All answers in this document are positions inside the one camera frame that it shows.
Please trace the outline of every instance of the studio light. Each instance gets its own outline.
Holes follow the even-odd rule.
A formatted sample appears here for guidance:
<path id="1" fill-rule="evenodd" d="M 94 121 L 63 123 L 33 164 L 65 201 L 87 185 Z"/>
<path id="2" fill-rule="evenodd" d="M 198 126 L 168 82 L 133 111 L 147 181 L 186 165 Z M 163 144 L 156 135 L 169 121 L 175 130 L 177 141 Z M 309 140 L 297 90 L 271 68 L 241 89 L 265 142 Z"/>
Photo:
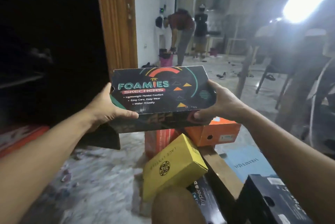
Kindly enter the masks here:
<path id="1" fill-rule="evenodd" d="M 284 7 L 283 15 L 291 23 L 306 20 L 324 0 L 289 0 Z"/>

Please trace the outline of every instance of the gray pants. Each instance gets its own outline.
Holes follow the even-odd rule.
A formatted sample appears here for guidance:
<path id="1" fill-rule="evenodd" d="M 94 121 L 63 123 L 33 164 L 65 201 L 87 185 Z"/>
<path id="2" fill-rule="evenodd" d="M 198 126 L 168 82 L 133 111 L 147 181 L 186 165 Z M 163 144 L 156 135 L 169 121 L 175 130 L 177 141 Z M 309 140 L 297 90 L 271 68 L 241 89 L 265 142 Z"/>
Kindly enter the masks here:
<path id="1" fill-rule="evenodd" d="M 182 66 L 187 46 L 192 38 L 194 28 L 183 30 L 177 47 L 178 66 Z"/>

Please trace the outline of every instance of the wooden door frame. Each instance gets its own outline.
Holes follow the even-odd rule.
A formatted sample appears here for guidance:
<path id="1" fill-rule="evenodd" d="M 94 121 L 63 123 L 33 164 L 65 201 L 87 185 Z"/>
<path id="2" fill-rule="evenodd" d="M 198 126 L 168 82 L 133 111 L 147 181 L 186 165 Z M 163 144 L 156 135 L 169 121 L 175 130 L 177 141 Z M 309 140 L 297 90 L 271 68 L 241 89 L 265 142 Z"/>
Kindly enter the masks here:
<path id="1" fill-rule="evenodd" d="M 137 68 L 135 0 L 99 0 L 109 73 Z"/>

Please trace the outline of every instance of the red shirt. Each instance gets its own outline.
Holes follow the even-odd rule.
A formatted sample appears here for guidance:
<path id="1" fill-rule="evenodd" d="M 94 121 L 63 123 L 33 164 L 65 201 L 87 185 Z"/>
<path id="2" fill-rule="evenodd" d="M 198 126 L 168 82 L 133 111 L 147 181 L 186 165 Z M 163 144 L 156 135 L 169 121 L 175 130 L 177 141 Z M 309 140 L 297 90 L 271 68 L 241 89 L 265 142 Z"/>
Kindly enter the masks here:
<path id="1" fill-rule="evenodd" d="M 188 13 L 175 12 L 168 16 L 171 29 L 190 30 L 194 28 L 194 21 Z"/>

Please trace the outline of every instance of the orange triangle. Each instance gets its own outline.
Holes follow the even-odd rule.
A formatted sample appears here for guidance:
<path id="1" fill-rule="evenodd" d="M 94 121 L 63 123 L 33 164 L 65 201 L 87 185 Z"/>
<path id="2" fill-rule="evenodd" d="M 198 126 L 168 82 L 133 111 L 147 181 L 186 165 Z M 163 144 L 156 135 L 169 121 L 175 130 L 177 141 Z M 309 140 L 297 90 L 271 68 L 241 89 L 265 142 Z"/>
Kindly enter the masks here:
<path id="1" fill-rule="evenodd" d="M 187 106 L 183 103 L 179 103 L 179 105 L 177 106 L 177 108 L 182 108 L 182 107 L 187 107 Z"/>

